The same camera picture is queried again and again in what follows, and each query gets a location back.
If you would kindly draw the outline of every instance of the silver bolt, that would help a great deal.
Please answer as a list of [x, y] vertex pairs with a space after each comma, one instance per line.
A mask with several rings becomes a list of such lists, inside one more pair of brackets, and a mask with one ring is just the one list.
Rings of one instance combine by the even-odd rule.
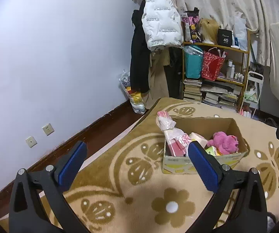
[[18, 171], [18, 174], [20, 174], [20, 175], [22, 175], [24, 173], [25, 173], [25, 169], [23, 169], [23, 168]]
[[222, 169], [224, 169], [225, 171], [229, 171], [231, 169], [231, 167], [224, 164], [224, 165], [222, 165]]
[[254, 174], [257, 174], [257, 173], [258, 173], [258, 170], [257, 170], [256, 168], [253, 167], [253, 168], [251, 169], [251, 172], [254, 173]]
[[53, 166], [53, 165], [48, 165], [48, 166], [46, 167], [46, 171], [48, 171], [48, 172], [51, 172], [53, 169], [54, 169], [54, 166]]

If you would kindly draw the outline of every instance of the pink plush toy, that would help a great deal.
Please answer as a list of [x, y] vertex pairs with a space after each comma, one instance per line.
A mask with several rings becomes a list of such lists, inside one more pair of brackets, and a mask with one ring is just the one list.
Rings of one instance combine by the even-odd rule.
[[222, 155], [228, 155], [238, 151], [238, 138], [218, 131], [214, 133], [213, 139], [207, 142], [207, 146], [215, 146]]

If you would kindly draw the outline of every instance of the red gift bag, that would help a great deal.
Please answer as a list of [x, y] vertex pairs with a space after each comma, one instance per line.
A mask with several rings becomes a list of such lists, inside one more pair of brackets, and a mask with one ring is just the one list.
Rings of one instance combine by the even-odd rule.
[[224, 58], [210, 52], [214, 48], [204, 52], [202, 65], [202, 77], [212, 81], [217, 79], [225, 60]]

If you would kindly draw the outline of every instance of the electrical socket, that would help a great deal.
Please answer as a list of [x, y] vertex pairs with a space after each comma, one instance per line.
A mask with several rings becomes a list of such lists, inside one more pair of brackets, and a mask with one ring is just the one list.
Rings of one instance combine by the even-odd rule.
[[28, 144], [30, 148], [37, 144], [34, 137], [30, 136], [29, 138], [25, 139], [25, 142]]
[[52, 125], [48, 123], [43, 127], [44, 132], [46, 133], [47, 136], [49, 136], [51, 133], [54, 132], [54, 129], [52, 128]]

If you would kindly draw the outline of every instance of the wooden floor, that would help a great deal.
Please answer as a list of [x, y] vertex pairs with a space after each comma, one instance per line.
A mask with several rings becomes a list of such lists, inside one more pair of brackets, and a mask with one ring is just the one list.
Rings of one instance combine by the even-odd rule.
[[[87, 143], [89, 150], [87, 158], [89, 158], [136, 122], [140, 117], [142, 117], [142, 115], [136, 114], [130, 102], [127, 101], [66, 141], [66, 143], [59, 146], [51, 154], [34, 164], [28, 171], [42, 170], [47, 165], [54, 164], [62, 155], [66, 154], [77, 141], [84, 141]], [[0, 218], [9, 212], [12, 186], [13, 183], [10, 183], [0, 192]]]

